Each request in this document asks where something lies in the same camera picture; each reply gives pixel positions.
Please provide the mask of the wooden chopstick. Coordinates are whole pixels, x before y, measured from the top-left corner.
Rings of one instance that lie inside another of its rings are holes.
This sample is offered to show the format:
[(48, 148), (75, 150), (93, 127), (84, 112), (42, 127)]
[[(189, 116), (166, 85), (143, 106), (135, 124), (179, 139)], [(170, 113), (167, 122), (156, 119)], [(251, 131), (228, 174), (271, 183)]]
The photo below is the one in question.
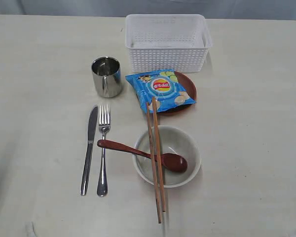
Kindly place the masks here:
[(153, 137), (152, 137), (152, 129), (151, 129), (151, 122), (150, 122), (150, 112), (148, 103), (146, 103), (147, 109), (147, 125), (148, 125), (148, 139), (149, 139), (149, 148), (150, 148), (150, 159), (151, 159), (151, 166), (152, 166), (152, 177), (153, 177), (153, 184), (154, 184), (154, 191), (155, 191), (155, 202), (156, 202), (156, 210), (157, 210), (157, 218), (158, 223), (162, 223), (162, 214), (160, 210), (160, 196), (159, 196), (159, 187), (157, 181), (157, 174), (156, 174), (156, 164), (155, 164), (155, 156), (154, 156), (154, 146), (153, 146)]
[(166, 197), (165, 197), (165, 192), (164, 192), (163, 171), (162, 171), (162, 162), (161, 162), (160, 140), (159, 140), (157, 108), (156, 108), (156, 98), (155, 97), (152, 98), (152, 109), (153, 109), (155, 146), (156, 146), (156, 155), (157, 155), (159, 185), (160, 185), (160, 191), (161, 191), (162, 211), (166, 212)]

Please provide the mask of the brown wooden spoon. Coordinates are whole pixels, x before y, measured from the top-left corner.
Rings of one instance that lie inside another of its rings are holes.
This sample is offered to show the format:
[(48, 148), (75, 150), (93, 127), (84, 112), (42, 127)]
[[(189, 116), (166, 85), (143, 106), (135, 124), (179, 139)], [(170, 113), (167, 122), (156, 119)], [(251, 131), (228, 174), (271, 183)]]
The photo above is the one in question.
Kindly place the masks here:
[[(137, 150), (135, 148), (126, 146), (122, 143), (118, 143), (111, 140), (98, 140), (97, 146), (101, 148), (106, 148), (109, 150), (122, 151), (127, 153), (132, 153), (134, 155), (139, 155), (151, 159), (152, 156), (149, 153)], [(176, 173), (184, 173), (187, 170), (187, 161), (180, 155), (173, 153), (161, 154), (161, 164), (168, 170)]]

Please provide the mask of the silver table knife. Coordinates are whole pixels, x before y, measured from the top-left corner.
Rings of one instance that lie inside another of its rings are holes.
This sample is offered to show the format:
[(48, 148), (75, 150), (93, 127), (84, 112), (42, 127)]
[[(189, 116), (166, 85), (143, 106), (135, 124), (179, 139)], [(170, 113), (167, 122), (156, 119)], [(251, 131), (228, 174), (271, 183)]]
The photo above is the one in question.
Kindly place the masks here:
[(87, 150), (86, 150), (82, 182), (81, 182), (81, 188), (80, 188), (81, 196), (85, 196), (87, 194), (97, 118), (98, 118), (98, 105), (95, 105), (90, 113), (89, 121), (88, 121)]

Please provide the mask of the brown wooden bowl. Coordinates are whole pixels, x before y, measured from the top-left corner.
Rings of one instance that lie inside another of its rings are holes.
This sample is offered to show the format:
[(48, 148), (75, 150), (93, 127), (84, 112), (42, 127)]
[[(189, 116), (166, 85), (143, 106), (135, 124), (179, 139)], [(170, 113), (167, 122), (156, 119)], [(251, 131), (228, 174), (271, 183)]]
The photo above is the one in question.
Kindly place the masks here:
[[(197, 91), (196, 91), (196, 87), (195, 87), (194, 83), (192, 82), (192, 80), (180, 72), (174, 71), (174, 73), (175, 73), (175, 76), (178, 78), (178, 82), (186, 90), (186, 92), (190, 96), (190, 98), (193, 99), (194, 101), (196, 101)], [(182, 111), (186, 111), (190, 106), (191, 106), (191, 104), (181, 105), (181, 106), (166, 110), (164, 112), (159, 112), (158, 114), (162, 115), (162, 116), (173, 116), (173, 115), (176, 115)]]

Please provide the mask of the white floral ceramic dish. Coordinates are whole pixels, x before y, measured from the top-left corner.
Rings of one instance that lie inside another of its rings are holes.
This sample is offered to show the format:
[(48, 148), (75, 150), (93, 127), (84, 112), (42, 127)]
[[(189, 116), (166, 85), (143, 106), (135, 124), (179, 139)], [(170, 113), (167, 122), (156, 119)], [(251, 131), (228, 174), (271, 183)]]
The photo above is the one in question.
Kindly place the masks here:
[[(159, 125), (161, 153), (181, 155), (187, 161), (187, 171), (175, 173), (163, 170), (165, 188), (176, 188), (187, 184), (198, 173), (201, 166), (201, 156), (194, 140), (184, 131), (167, 125)], [(137, 140), (135, 149), (150, 153), (148, 132), (145, 131)], [(132, 155), (137, 173), (148, 183), (153, 185), (152, 166), (148, 158)]]

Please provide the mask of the silver metal fork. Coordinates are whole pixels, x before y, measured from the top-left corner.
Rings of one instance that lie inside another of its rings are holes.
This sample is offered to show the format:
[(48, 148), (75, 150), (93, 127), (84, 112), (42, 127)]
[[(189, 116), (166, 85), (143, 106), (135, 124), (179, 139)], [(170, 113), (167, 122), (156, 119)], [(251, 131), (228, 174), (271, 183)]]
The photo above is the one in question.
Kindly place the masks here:
[[(111, 128), (111, 111), (108, 106), (101, 105), (99, 107), (99, 132), (101, 133), (102, 140), (106, 139), (107, 133)], [(101, 151), (101, 168), (98, 180), (97, 195), (99, 197), (104, 197), (108, 193), (108, 183), (107, 183), (107, 172), (106, 172), (106, 149), (102, 148)]]

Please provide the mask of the white perforated plastic basket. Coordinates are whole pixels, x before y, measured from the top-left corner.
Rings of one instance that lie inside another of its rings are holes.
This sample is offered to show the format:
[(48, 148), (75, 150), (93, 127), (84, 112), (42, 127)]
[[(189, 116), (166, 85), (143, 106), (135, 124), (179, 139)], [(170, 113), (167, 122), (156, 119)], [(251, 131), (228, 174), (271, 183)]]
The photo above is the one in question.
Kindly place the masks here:
[(125, 46), (135, 73), (159, 69), (197, 73), (212, 45), (200, 14), (130, 14), (125, 19)]

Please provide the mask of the blue snack bag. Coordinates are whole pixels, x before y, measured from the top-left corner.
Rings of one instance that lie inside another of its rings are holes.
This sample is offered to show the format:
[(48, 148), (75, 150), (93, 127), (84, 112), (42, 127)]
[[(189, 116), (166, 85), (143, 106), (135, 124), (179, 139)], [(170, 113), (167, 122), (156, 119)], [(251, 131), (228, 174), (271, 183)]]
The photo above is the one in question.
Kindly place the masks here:
[(179, 83), (173, 69), (127, 75), (125, 78), (134, 88), (140, 107), (145, 113), (152, 113), (153, 98), (156, 99), (158, 113), (195, 103)]

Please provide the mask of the stainless steel cup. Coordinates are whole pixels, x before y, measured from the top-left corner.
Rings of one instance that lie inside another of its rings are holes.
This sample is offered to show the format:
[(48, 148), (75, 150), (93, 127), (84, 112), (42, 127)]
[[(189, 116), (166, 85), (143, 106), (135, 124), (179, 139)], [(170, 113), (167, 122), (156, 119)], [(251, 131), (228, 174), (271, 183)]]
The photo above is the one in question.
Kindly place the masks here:
[(100, 57), (92, 65), (96, 92), (104, 98), (113, 98), (122, 91), (120, 63), (113, 57)]

